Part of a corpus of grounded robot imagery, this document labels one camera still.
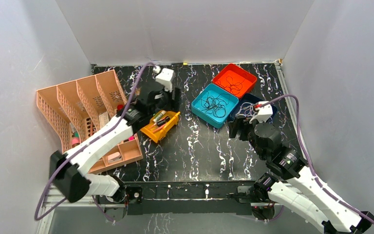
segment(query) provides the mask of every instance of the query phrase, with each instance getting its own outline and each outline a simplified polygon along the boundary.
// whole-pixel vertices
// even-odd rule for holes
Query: peach organizer
[[[101,113],[108,112],[112,118],[117,105],[125,103],[127,98],[114,70],[37,90],[38,108],[61,139],[62,152],[72,148],[74,133],[70,124],[83,142],[101,128]],[[110,150],[90,173],[97,174],[141,159],[143,154],[136,134],[133,140],[123,141]]]

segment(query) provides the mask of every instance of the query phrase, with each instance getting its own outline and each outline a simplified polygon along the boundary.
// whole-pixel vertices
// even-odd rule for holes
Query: robotic arm
[[[327,189],[343,201],[320,178],[312,176],[306,160],[296,150],[282,144],[280,132],[272,124],[251,122],[250,117],[236,116],[229,127],[230,138],[234,138],[241,130],[240,140],[250,142],[260,159],[266,160],[267,168],[306,196],[289,190],[274,176],[264,174],[252,189],[252,195],[259,201],[280,202],[325,233],[360,234],[370,228],[369,221],[342,206],[324,191],[324,188]],[[370,212],[363,213],[374,220]]]
[[[61,154],[51,155],[50,174],[69,157],[73,157],[59,171],[54,184],[69,202],[79,201],[85,195],[105,195],[114,201],[125,197],[123,182],[110,175],[88,174],[90,168],[119,142],[131,137],[148,125],[150,119],[160,110],[178,111],[180,89],[173,88],[174,71],[154,68],[159,73],[155,81],[145,85],[135,100],[131,101],[124,118],[117,113],[106,126],[78,146]]]

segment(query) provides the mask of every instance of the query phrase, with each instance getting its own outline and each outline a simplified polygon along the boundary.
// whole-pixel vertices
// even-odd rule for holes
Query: table
[[[176,77],[174,85],[181,89],[180,121],[158,144],[139,134],[144,159],[109,170],[109,174],[123,181],[254,181],[265,173],[263,161],[249,145],[238,139],[229,139],[227,125],[216,129],[191,112],[191,103],[226,64],[169,65]],[[258,80],[252,94],[271,100],[283,94],[274,63],[238,64],[256,75]],[[94,67],[93,73],[111,69],[117,72],[124,92],[128,96],[141,66]],[[152,67],[145,70],[139,87],[152,79]],[[282,99],[273,124],[280,129],[283,143],[299,150],[293,122]]]

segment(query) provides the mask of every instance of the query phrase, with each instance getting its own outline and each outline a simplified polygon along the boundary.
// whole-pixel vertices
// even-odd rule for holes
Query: gray floor
[[[59,207],[51,234],[318,234],[311,224],[289,209],[268,224],[252,216],[235,214],[152,214],[130,215],[115,226],[105,223],[97,208]]]

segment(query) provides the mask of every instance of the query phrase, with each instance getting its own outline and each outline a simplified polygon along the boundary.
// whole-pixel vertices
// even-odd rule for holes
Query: plastic container
[[[206,108],[209,103],[213,103],[210,97],[219,98],[216,104],[222,105],[224,108]],[[215,84],[209,84],[191,103],[191,111],[211,126],[221,128],[238,102],[239,99],[226,90]]]
[[[180,112],[173,112],[173,111],[167,111],[162,118],[165,118],[166,116],[170,117],[170,120],[166,123],[165,127],[161,129],[160,131],[153,133],[154,129],[157,127],[151,127],[153,126],[154,122],[152,119],[150,120],[150,123],[141,129],[141,132],[146,134],[149,138],[151,138],[155,143],[158,143],[161,139],[163,139],[167,132],[176,124],[178,124]]]
[[[37,90],[37,106],[61,139],[63,152],[76,143],[70,123],[83,142],[99,130],[99,114],[108,111],[113,116],[117,105],[124,105],[126,102],[114,70]],[[143,154],[137,135],[134,138],[135,140],[120,142],[106,153],[90,169],[90,173],[100,173],[141,160]],[[122,160],[108,163],[107,156],[118,152]]]
[[[216,75],[212,82],[241,99],[253,89],[256,81],[255,75],[231,63]]]
[[[243,98],[239,101],[239,103],[237,103],[236,107],[234,108],[234,110],[230,113],[230,115],[228,116],[228,121],[233,121],[235,118],[236,118],[236,114],[239,112],[240,108],[243,108],[243,107],[246,107],[246,106],[249,106],[249,105],[243,105],[242,107],[242,104],[245,103],[245,102],[249,102],[249,103],[252,103],[252,104],[256,104],[258,103],[259,101],[264,101],[263,99],[260,99],[256,96],[254,96],[253,94],[245,94],[243,96]],[[277,108],[276,106],[274,105],[271,105],[272,106],[272,110],[273,110],[273,114],[272,116],[270,117],[270,119],[267,121],[267,122],[271,122],[273,120],[273,117],[275,116],[276,112],[277,112]]]

